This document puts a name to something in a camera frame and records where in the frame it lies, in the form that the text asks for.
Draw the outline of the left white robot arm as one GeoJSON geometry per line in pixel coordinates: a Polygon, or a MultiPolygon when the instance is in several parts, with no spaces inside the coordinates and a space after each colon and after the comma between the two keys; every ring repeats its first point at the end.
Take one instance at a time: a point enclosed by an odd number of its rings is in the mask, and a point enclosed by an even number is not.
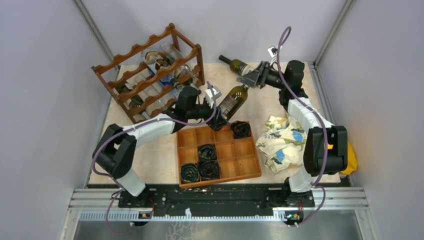
{"type": "Polygon", "coordinates": [[[174,134],[189,120],[202,120],[199,124],[211,125],[219,116],[216,100],[222,95],[216,87],[209,85],[202,103],[198,103],[199,91],[184,87],[177,101],[157,116],[128,126],[109,125],[103,133],[92,155],[92,170],[99,165],[105,175],[130,194],[130,200],[138,207],[149,203],[150,193],[146,183],[132,168],[135,150],[159,137],[174,134]]]}

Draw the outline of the dark green wine bottle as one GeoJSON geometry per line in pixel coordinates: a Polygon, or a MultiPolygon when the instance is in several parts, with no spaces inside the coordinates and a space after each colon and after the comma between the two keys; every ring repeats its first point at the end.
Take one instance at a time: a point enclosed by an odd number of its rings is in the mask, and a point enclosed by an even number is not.
{"type": "MultiPolygon", "coordinates": [[[[120,84],[115,88],[118,94],[129,93],[133,90],[132,86],[127,82],[120,84]]],[[[132,96],[127,99],[124,105],[130,110],[140,107],[144,103],[143,99],[139,95],[132,96]]],[[[150,119],[150,116],[145,110],[138,112],[133,116],[135,121],[144,121],[150,119]]]]}

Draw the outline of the dark wine bottle grey label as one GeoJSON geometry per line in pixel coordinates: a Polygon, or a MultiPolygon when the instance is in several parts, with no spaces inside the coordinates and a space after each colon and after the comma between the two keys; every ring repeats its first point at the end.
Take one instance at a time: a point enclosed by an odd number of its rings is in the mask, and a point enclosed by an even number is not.
{"type": "Polygon", "coordinates": [[[221,101],[218,108],[221,116],[229,121],[233,115],[240,109],[240,107],[248,99],[249,88],[246,85],[239,85],[233,87],[225,98],[221,101]]]}

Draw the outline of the dark wine bottle beige label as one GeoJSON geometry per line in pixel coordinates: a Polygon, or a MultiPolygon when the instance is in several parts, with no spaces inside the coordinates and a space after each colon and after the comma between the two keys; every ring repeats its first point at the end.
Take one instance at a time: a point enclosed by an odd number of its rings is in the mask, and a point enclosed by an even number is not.
{"type": "Polygon", "coordinates": [[[197,81],[199,80],[198,76],[195,73],[180,71],[174,73],[170,82],[177,89],[181,90],[183,87],[197,87],[197,81]]]}

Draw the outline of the wooden compartment tray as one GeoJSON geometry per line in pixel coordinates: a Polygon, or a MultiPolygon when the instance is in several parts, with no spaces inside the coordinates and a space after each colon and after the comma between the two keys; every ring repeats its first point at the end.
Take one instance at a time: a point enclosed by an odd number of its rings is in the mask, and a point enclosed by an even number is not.
{"type": "Polygon", "coordinates": [[[208,126],[195,127],[177,132],[176,142],[178,180],[182,189],[253,179],[262,175],[252,130],[250,137],[234,139],[230,124],[219,131],[208,126]],[[198,146],[205,144],[214,144],[216,147],[220,178],[181,183],[180,166],[193,163],[198,169],[198,146]]]}

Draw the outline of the brown wooden wine rack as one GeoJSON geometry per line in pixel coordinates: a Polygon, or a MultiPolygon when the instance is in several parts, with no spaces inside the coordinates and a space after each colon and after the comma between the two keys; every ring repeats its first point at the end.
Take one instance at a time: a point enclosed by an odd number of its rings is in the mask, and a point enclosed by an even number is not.
{"type": "Polygon", "coordinates": [[[170,23],[160,35],[152,34],[146,43],[135,44],[131,50],[126,54],[115,55],[111,62],[106,65],[93,66],[91,69],[104,85],[106,90],[110,93],[115,102],[122,108],[123,112],[133,123],[141,123],[146,120],[134,120],[133,116],[141,111],[147,112],[147,107],[158,99],[163,99],[165,108],[156,109],[150,118],[156,117],[164,112],[171,104],[177,101],[180,92],[183,90],[175,89],[172,85],[163,85],[160,79],[168,75],[170,72],[179,68],[183,64],[188,64],[191,67],[191,72],[198,76],[196,88],[199,93],[199,87],[205,85],[204,77],[204,64],[202,47],[199,44],[193,43],[184,34],[176,29],[173,23],[170,23]],[[184,58],[177,58],[169,68],[160,69],[155,76],[149,73],[148,65],[145,63],[144,54],[147,51],[161,52],[163,57],[166,54],[161,50],[160,45],[164,42],[169,42],[184,56],[184,58]],[[134,78],[137,74],[143,73],[146,80],[136,83],[134,78]],[[118,94],[116,87],[127,82],[133,88],[131,92],[118,94]],[[139,95],[145,88],[156,83],[160,87],[159,94],[149,96],[143,99],[143,104],[137,108],[128,109],[124,103],[135,95],[139,95]]]}

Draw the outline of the clear glass bottle back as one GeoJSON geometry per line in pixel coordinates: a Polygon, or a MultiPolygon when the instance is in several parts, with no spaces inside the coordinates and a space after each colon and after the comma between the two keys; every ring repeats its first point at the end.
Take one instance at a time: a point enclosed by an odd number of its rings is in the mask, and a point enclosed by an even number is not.
{"type": "MultiPolygon", "coordinates": [[[[184,56],[177,50],[172,44],[168,41],[165,41],[160,45],[160,49],[166,54],[166,61],[169,65],[172,65],[176,59],[184,58],[184,56]]],[[[175,78],[178,78],[180,75],[191,74],[192,69],[188,64],[183,64],[180,67],[176,68],[173,72],[175,78]]]]}

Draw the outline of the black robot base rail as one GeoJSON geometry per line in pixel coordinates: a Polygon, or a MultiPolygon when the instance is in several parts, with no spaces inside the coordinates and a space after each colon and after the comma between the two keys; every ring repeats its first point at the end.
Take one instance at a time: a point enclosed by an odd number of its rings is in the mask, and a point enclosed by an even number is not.
{"type": "Polygon", "coordinates": [[[145,203],[113,185],[73,191],[67,219],[108,225],[142,226],[154,222],[281,222],[298,225],[325,211],[353,212],[360,226],[370,223],[361,187],[324,185],[289,194],[282,184],[218,184],[182,189],[153,184],[145,203]]]}

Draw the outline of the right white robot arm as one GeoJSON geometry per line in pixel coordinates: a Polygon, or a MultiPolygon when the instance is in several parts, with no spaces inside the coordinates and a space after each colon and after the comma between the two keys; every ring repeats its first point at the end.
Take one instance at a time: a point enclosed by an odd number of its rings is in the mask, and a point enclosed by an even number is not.
{"type": "Polygon", "coordinates": [[[250,88],[271,86],[279,89],[279,102],[297,120],[306,134],[303,167],[289,177],[281,199],[295,206],[301,193],[308,192],[324,175],[334,175],[348,167],[348,132],[326,120],[311,104],[303,87],[305,64],[298,60],[287,63],[284,71],[275,70],[276,63],[262,61],[252,67],[242,63],[236,70],[238,82],[250,88]]]}

